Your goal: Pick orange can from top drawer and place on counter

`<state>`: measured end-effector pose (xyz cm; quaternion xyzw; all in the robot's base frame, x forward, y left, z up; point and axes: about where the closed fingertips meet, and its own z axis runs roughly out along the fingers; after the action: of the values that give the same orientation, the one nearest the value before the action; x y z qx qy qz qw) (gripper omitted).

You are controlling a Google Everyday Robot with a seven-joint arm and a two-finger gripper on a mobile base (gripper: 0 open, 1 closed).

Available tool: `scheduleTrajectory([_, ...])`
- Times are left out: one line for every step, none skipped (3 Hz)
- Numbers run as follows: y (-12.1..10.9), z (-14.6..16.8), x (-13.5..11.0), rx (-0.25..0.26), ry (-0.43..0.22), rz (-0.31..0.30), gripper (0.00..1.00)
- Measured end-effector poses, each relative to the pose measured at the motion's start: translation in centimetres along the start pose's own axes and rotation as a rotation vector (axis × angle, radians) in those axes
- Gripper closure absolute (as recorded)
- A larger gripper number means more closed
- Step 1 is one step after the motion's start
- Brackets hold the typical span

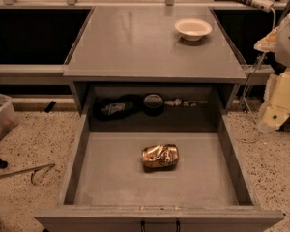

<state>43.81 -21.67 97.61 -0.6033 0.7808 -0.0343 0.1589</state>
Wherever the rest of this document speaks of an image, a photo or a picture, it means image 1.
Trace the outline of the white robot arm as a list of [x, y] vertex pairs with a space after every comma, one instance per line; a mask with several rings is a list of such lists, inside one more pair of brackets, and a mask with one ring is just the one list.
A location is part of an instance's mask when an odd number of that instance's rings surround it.
[[278, 130], [290, 116], [290, 12], [254, 48], [261, 52], [272, 52], [275, 60], [286, 67], [283, 73], [270, 75], [264, 103], [259, 110], [258, 130], [272, 132]]

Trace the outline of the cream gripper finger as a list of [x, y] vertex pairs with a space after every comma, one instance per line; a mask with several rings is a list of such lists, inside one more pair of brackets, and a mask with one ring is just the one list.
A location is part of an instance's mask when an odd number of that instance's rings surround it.
[[259, 109], [257, 128], [267, 133], [278, 130], [290, 117], [290, 69], [271, 74]]

